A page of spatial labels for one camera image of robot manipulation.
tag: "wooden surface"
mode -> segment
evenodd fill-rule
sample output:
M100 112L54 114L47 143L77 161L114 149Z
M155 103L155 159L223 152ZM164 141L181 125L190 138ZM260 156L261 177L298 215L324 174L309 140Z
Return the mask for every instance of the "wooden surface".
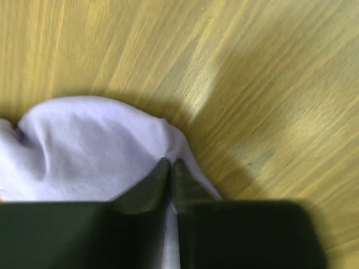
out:
M0 115L125 101L184 131L231 198L304 198L359 265L359 2L0 1Z

